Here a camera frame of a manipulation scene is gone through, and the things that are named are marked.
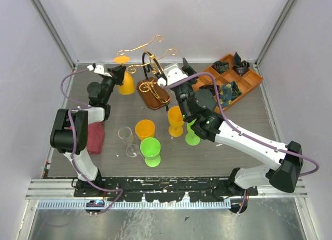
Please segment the orange goblet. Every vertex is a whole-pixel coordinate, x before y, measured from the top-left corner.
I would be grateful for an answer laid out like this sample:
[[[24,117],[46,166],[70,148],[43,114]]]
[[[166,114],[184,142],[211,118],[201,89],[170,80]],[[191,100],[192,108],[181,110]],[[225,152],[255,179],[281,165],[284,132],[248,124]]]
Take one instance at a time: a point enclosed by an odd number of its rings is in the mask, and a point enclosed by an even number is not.
[[[140,140],[154,137],[155,135],[155,124],[148,119],[139,121],[135,126],[135,133]]]
[[[179,106],[173,106],[168,111],[168,121],[169,121],[169,134],[172,137],[180,137],[183,134],[183,115]]]
[[[118,56],[114,58],[114,62],[118,64],[126,64],[127,62],[130,61],[130,58],[128,56]],[[124,79],[123,79],[123,84],[119,86],[118,91],[121,95],[130,95],[134,93],[135,91],[135,85],[134,85],[134,80],[127,71],[124,73]]]

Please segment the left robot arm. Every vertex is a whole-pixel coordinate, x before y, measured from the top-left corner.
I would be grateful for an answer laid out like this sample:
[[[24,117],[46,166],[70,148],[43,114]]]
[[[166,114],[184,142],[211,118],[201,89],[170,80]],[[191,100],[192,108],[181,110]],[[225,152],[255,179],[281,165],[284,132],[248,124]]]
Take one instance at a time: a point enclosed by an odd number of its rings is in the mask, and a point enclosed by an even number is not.
[[[91,196],[99,196],[105,189],[100,170],[93,164],[88,149],[88,126],[107,120],[110,115],[108,101],[115,86],[123,84],[126,67],[122,64],[104,70],[92,64],[87,70],[102,77],[101,82],[87,86],[89,103],[85,108],[59,109],[50,135],[50,145],[70,161],[76,171],[79,186]]]

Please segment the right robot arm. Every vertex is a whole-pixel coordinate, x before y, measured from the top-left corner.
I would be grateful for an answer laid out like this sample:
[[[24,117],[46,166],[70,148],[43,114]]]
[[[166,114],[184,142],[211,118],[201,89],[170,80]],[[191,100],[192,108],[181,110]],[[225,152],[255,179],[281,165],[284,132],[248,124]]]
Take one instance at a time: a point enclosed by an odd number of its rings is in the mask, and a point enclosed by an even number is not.
[[[200,139],[227,145],[259,160],[262,165],[252,168],[234,168],[227,180],[228,191],[240,195],[254,186],[272,185],[274,188],[293,193],[303,166],[301,145],[291,141],[278,143],[243,129],[226,118],[220,108],[218,90],[215,95],[208,89],[194,91],[201,73],[183,59],[183,66],[177,63],[162,67],[151,57],[151,66],[158,86],[175,93],[182,119],[191,124],[190,128]]]

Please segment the gold wine glass rack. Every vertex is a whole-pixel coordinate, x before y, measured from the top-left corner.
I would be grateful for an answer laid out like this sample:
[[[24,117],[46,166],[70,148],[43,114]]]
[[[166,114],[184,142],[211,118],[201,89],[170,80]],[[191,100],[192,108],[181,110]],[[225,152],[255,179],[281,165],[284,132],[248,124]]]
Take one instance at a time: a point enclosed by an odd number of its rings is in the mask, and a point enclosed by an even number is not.
[[[136,73],[138,68],[142,68],[145,79],[137,83],[138,93],[140,94],[142,100],[146,106],[152,110],[158,110],[164,107],[165,110],[168,111],[171,100],[170,96],[166,94],[166,97],[162,97],[161,92],[157,91],[159,88],[157,85],[157,80],[162,76],[163,71],[159,61],[168,54],[171,56],[177,55],[178,50],[175,48],[170,48],[166,50],[166,52],[161,57],[158,58],[146,48],[148,45],[153,43],[153,41],[160,43],[163,40],[164,37],[162,35],[155,35],[150,41],[138,47],[133,49],[120,50],[117,52],[117,55],[114,58],[114,62],[121,65],[126,65],[130,61],[128,53],[135,52],[137,50],[142,51],[141,64],[127,65],[126,72],[132,75]]]

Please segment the clear wine glass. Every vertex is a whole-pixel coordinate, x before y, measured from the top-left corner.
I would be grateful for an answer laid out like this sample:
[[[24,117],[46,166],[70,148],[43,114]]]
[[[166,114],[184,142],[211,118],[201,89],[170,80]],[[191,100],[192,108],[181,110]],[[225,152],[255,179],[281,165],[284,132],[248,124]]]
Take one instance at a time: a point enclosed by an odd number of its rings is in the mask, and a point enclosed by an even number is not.
[[[118,130],[118,137],[121,142],[126,145],[126,155],[130,158],[141,157],[144,159],[141,154],[140,148],[134,143],[134,135],[130,127],[124,126]]]

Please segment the black orange folded tie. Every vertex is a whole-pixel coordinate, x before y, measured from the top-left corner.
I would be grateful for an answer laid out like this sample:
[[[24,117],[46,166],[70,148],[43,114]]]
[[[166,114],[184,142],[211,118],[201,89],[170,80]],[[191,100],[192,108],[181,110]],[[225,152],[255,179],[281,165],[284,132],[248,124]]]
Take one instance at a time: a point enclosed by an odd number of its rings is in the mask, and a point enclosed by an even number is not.
[[[213,84],[205,84],[199,88],[199,91],[201,94],[204,94],[206,96],[215,96],[216,94],[220,93],[220,86],[217,85],[217,92],[215,92],[215,87]]]

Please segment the dark green folded tie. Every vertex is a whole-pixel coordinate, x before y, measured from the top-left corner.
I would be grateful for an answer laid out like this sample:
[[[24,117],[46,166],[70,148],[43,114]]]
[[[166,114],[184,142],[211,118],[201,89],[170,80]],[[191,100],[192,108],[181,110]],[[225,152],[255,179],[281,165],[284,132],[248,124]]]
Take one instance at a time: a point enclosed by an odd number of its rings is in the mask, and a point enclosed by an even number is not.
[[[222,74],[229,70],[229,63],[224,61],[216,61],[213,63],[212,68],[219,74]]]

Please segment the red cloth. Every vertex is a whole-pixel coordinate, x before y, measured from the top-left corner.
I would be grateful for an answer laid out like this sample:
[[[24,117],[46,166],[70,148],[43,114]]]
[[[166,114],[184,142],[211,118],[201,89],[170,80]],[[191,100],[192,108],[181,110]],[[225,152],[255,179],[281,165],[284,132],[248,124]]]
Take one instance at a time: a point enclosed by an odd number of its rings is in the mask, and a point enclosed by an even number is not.
[[[87,151],[89,154],[100,154],[105,139],[104,123],[96,122],[88,125]]]

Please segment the blue floral folded tie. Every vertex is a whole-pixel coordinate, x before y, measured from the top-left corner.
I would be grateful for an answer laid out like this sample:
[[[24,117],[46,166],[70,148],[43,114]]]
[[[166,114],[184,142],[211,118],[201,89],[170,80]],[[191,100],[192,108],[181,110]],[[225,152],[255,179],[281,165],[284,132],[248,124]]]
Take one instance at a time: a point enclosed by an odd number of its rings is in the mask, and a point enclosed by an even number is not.
[[[222,85],[219,90],[219,100],[221,107],[229,107],[232,102],[241,95],[242,91],[235,81]]]

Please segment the green goblet right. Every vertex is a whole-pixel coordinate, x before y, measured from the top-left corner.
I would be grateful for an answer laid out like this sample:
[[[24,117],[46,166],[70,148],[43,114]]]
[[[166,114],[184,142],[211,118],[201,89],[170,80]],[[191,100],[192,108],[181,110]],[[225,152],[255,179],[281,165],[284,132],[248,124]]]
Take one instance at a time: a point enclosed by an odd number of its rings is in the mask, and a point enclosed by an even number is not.
[[[185,136],[185,141],[191,146],[196,146],[200,143],[200,137],[195,134],[191,129],[191,126],[195,123],[195,120],[187,123],[187,134]]]

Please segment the green goblet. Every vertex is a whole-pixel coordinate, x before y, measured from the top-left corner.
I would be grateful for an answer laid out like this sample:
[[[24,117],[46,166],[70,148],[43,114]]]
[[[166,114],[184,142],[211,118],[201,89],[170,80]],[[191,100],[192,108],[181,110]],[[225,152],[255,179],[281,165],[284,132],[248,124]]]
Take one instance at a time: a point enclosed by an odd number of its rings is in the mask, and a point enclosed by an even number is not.
[[[191,126],[195,123],[195,120],[187,123],[187,134],[185,136],[185,141],[191,146],[196,146],[200,143],[200,137],[195,134],[191,129]]]
[[[144,139],[140,144],[140,151],[147,166],[156,167],[160,164],[161,144],[156,138],[149,137]]]

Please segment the wooden compartment tray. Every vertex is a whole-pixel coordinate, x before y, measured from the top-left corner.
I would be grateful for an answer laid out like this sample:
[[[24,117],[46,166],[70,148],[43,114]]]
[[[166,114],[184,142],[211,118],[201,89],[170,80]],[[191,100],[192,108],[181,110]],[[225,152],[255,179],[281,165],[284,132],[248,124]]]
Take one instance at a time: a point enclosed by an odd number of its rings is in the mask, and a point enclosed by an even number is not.
[[[238,85],[241,95],[238,95],[232,102],[228,102],[225,98],[220,98],[220,104],[223,111],[226,111],[231,106],[239,102],[256,87],[258,87],[263,81],[262,76],[258,75],[251,68],[243,75],[238,75],[234,70],[233,55],[228,54],[220,59],[220,61],[227,62],[229,64],[229,69],[222,74],[218,73],[212,66],[207,67],[203,72],[210,73],[216,81],[216,84],[220,86],[227,86],[228,83],[235,82]]]

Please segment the green goblet front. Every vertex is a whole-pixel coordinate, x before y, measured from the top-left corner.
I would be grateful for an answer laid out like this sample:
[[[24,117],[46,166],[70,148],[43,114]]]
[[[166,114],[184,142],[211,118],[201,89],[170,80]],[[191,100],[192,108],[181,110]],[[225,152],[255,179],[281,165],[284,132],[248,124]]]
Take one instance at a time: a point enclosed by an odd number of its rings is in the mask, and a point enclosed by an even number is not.
[[[140,144],[140,151],[147,166],[156,167],[160,164],[161,144],[156,138],[149,137],[144,139]]]

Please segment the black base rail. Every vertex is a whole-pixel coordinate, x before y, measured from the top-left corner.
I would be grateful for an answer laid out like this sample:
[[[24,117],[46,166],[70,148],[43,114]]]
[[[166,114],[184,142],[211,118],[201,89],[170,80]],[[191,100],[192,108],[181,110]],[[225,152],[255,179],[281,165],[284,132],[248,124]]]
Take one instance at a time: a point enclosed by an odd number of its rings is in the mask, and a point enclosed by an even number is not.
[[[222,202],[234,196],[243,196],[244,190],[234,188],[223,177],[107,177],[101,181],[101,191],[86,181],[73,178],[74,197],[104,197],[109,202],[119,196],[119,202],[158,201],[180,202],[185,196],[195,202]]]

